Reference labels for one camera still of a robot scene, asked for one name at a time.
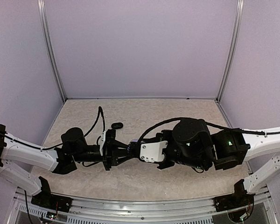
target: metal frame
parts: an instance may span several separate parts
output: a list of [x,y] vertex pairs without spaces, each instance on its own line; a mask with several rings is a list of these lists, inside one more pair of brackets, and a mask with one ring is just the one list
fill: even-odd
[[235,49],[236,49],[236,45],[237,45],[237,41],[238,41],[239,28],[240,28],[241,21],[242,21],[243,8],[244,8],[244,0],[238,0],[236,19],[234,22],[231,44],[230,44],[229,53],[228,53],[228,57],[227,57],[227,63],[226,63],[225,69],[224,69],[223,78],[222,78],[219,93],[217,96],[217,101],[219,103],[222,99],[224,90],[226,88],[227,79],[228,79],[232,61],[234,58],[234,53],[235,53]]
[[198,99],[216,100],[215,97],[100,97],[100,98],[67,98],[68,100],[89,100],[89,99]]
[[[72,207],[69,213],[59,212],[60,217],[66,222],[75,224],[169,224],[169,223],[212,223],[212,216],[226,213],[216,212],[212,197],[199,199],[185,199],[173,201],[154,202],[127,202],[89,199],[72,197]],[[44,208],[32,205],[31,197],[28,197],[28,206],[31,215],[40,217],[47,211]],[[277,224],[276,210],[272,203],[271,196],[266,187],[262,188],[255,196],[255,204],[264,203],[270,224]],[[25,196],[21,189],[18,189],[10,208],[8,224],[14,224],[19,211],[26,212]]]
[[64,87],[62,85],[61,78],[59,76],[59,72],[58,72],[58,69],[57,69],[57,64],[56,64],[56,60],[55,60],[55,56],[54,56],[54,52],[53,52],[53,48],[52,48],[52,43],[51,43],[50,33],[49,33],[48,20],[47,20],[47,15],[46,15],[45,2],[44,2],[44,0],[37,0],[37,2],[38,2],[39,14],[40,14],[40,17],[41,17],[42,31],[43,31],[43,35],[44,35],[44,38],[45,38],[45,43],[46,43],[46,47],[47,47],[47,51],[48,51],[48,55],[49,55],[49,59],[50,59],[50,64],[52,66],[54,78],[55,78],[55,81],[56,81],[56,84],[57,84],[57,87],[58,87],[60,97],[61,97],[63,103],[65,103],[67,98],[66,98],[66,95],[65,95]]
[[225,113],[225,111],[224,111],[223,107],[221,106],[221,104],[217,100],[215,100],[215,103],[216,103],[220,113],[222,114],[222,117],[223,117],[224,121],[226,122],[227,126],[228,127],[232,127],[231,122],[229,121],[229,119],[227,117],[227,114]]

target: small black object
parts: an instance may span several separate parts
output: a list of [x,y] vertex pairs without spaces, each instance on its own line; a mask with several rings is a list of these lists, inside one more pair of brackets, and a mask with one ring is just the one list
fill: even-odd
[[112,129],[121,129],[121,128],[123,128],[123,124],[121,122],[113,123],[111,125],[111,128]]

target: black cable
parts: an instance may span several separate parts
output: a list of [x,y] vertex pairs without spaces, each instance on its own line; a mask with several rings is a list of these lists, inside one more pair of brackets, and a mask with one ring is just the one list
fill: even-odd
[[91,163],[91,164],[89,164],[89,165],[85,165],[85,163],[82,162],[82,166],[84,166],[84,167],[91,167],[91,166],[96,165],[96,164],[98,164],[98,163],[99,163],[99,162],[94,162],[94,163]]
[[173,122],[173,121],[177,121],[177,120],[181,120],[181,119],[185,119],[183,117],[180,117],[180,118],[171,118],[171,119],[168,119],[168,120],[164,120],[164,121],[161,121],[160,123],[158,124],[155,124],[154,126],[150,127],[149,129],[147,129],[141,136],[140,138],[138,139],[137,141],[137,145],[140,146],[140,143],[142,142],[142,140],[144,139],[145,135],[147,135],[149,132],[151,132],[152,130],[154,130],[155,128],[161,126],[161,125],[164,125],[164,124],[168,124],[170,122]]
[[21,142],[21,141],[19,141],[19,140],[17,140],[17,139],[13,139],[13,138],[11,138],[11,137],[5,135],[5,134],[0,133],[0,135],[3,136],[3,137],[6,137],[7,139],[10,139],[11,141],[18,142],[18,143],[20,143],[20,144],[22,144],[22,145],[25,145],[25,146],[28,146],[28,147],[31,147],[31,148],[35,148],[35,149],[41,149],[41,148],[39,148],[39,147],[32,146],[32,145],[29,145],[29,144],[27,144],[27,143]]
[[84,135],[84,137],[86,137],[87,135],[89,135],[89,133],[94,129],[95,125],[97,125],[98,119],[99,119],[99,114],[101,113],[101,107],[98,107],[98,114],[97,114],[97,118],[95,119],[95,122],[93,123],[92,127],[88,130],[88,132],[86,132],[86,134]]
[[204,169],[201,172],[198,172],[194,167],[191,167],[196,173],[202,174],[204,172]]
[[[167,123],[170,123],[170,122],[173,122],[173,121],[177,121],[177,120],[181,120],[181,119],[187,119],[185,117],[178,117],[178,118],[171,118],[171,119],[168,119],[168,120],[164,120],[158,124],[155,124],[154,126],[150,127],[149,129],[147,129],[141,136],[140,138],[138,139],[137,141],[137,145],[140,146],[140,143],[142,142],[142,140],[144,139],[144,137],[149,133],[151,132],[152,130],[154,130],[155,128],[161,126],[161,125],[164,125],[164,124],[167,124]],[[211,127],[215,127],[215,128],[218,128],[218,129],[222,129],[222,130],[229,130],[229,131],[233,131],[233,132],[239,132],[239,133],[242,133],[242,134],[255,134],[255,135],[272,135],[272,134],[280,134],[280,132],[257,132],[257,131],[248,131],[248,130],[243,130],[243,129],[240,129],[240,128],[229,128],[229,127],[224,127],[224,126],[220,126],[220,125],[216,125],[216,124],[213,124],[213,123],[210,123],[210,122],[206,122],[206,125],[208,126],[211,126]]]
[[99,136],[98,138],[97,138],[97,146],[99,145],[99,143],[98,143],[98,140],[101,138],[101,136]]
[[253,210],[254,210],[254,203],[252,204],[252,210],[251,210],[251,212],[250,212],[250,214],[249,214],[249,217],[252,215]]
[[27,192],[24,190],[24,193],[25,193],[25,202],[26,202],[26,210],[27,210],[28,218],[29,218],[30,224],[33,224],[31,217],[30,217],[29,209],[28,209]]
[[[87,135],[89,135],[89,133],[94,129],[94,127],[97,125],[97,123],[98,123],[98,119],[99,119],[99,115],[101,114],[101,116],[102,116],[102,119],[103,119],[103,129],[105,130],[105,118],[104,118],[104,112],[103,112],[103,109],[102,109],[102,107],[101,106],[99,106],[98,107],[98,114],[97,114],[97,118],[95,119],[95,121],[94,121],[94,123],[93,123],[93,125],[92,125],[92,127],[86,132],[86,134],[84,135],[84,137],[86,137]],[[60,143],[60,144],[58,144],[58,145],[55,145],[55,146],[51,146],[51,147],[49,147],[49,148],[45,148],[45,149],[43,149],[44,151],[45,150],[50,150],[50,149],[53,149],[53,148],[56,148],[56,147],[58,147],[58,146],[61,146],[61,145],[63,145],[63,143]]]
[[102,120],[103,120],[103,132],[104,132],[104,131],[106,130],[104,112],[103,112],[102,107],[100,107],[100,106],[98,107],[98,110],[100,111],[101,116],[102,116]]

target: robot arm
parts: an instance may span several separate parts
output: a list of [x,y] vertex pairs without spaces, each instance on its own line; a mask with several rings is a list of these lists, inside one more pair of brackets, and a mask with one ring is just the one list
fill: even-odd
[[55,209],[58,202],[58,209],[67,212],[70,198],[51,194],[45,179],[33,177],[13,161],[62,175],[76,170],[75,162],[102,162],[105,169],[110,170],[132,158],[157,163],[159,169],[178,163],[207,171],[212,165],[216,170],[229,169],[252,158],[276,153],[261,169],[236,183],[233,194],[214,198],[216,210],[223,211],[252,202],[253,195],[280,173],[280,127],[262,130],[264,135],[229,128],[210,135],[209,123],[202,119],[175,120],[180,122],[173,130],[163,130],[150,139],[143,135],[128,145],[115,140],[113,129],[102,133],[99,145],[87,145],[82,130],[71,128],[61,136],[62,147],[50,150],[18,139],[6,133],[5,126],[0,125],[0,176],[31,194],[32,203]]
[[32,195],[31,203],[53,210],[69,211],[71,198],[51,194],[47,180],[31,175],[13,161],[38,166],[57,174],[67,174],[77,169],[71,156],[20,140],[6,133],[5,126],[0,125],[0,176]]

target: speckled countertop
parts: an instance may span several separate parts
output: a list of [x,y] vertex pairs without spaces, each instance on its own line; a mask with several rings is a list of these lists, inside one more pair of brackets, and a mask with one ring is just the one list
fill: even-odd
[[[150,126],[173,117],[202,118],[208,122],[225,126],[226,123],[213,100],[179,99],[106,99],[68,100],[52,126],[45,141],[49,147],[60,143],[61,134],[78,126],[87,131],[93,124],[98,107],[104,110],[106,128],[114,122],[122,122],[124,128],[117,131],[116,139],[128,143],[137,139]],[[177,122],[163,125],[147,137],[153,137],[163,129],[172,129]],[[210,128],[211,133],[217,130]],[[102,132],[99,120],[86,140],[95,144]],[[110,171],[102,163],[85,168],[77,164],[78,170],[68,175],[57,175],[34,167],[32,174],[49,181],[52,192],[88,198],[128,201],[155,201],[199,198],[226,194],[233,185],[247,176],[245,166],[226,171],[215,171],[212,167],[203,174],[190,167],[175,165],[159,170],[156,164],[129,160]]]

